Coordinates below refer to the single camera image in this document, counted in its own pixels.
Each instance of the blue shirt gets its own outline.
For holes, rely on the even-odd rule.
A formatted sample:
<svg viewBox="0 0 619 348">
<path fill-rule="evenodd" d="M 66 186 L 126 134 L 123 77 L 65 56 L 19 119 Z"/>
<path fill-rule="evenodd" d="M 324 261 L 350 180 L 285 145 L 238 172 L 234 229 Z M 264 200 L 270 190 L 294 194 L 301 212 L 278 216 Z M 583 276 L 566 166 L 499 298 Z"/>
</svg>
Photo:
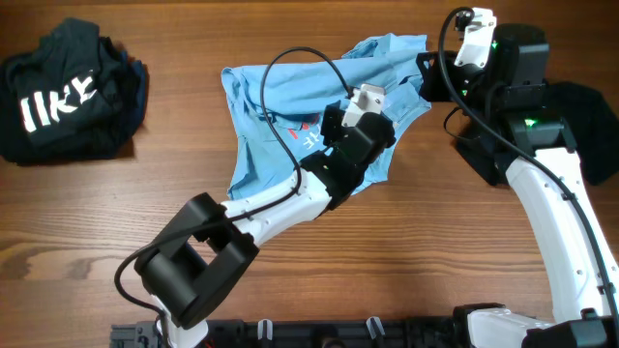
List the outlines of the blue shirt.
<svg viewBox="0 0 619 348">
<path fill-rule="evenodd" d="M 383 114 L 394 122 L 396 139 L 430 103 L 418 94 L 423 82 L 417 54 L 426 51 L 426 36 L 371 37 L 334 61 L 346 83 L 369 83 L 385 88 Z M 226 93 L 238 156 L 228 195 L 240 199 L 285 180 L 293 165 L 269 129 L 260 107 L 260 82 L 266 66 L 225 68 L 221 82 Z M 297 160 L 322 150 L 320 125 L 325 106 L 342 100 L 346 92 L 325 62 L 274 65 L 267 77 L 264 100 L 273 124 Z M 343 100 L 342 107 L 348 101 Z M 396 145 L 372 163 L 355 193 L 387 180 Z"/>
</svg>

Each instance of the green light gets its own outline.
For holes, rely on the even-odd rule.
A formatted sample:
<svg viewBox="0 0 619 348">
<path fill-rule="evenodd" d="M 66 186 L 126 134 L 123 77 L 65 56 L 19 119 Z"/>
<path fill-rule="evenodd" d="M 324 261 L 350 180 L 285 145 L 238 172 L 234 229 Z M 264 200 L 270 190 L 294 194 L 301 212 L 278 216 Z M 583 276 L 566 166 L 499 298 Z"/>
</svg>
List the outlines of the green light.
<svg viewBox="0 0 619 348">
<path fill-rule="evenodd" d="M 526 127 L 533 127 L 533 125 L 535 125 L 536 123 L 538 123 L 538 120 L 524 119 L 524 124 L 526 125 Z"/>
</svg>

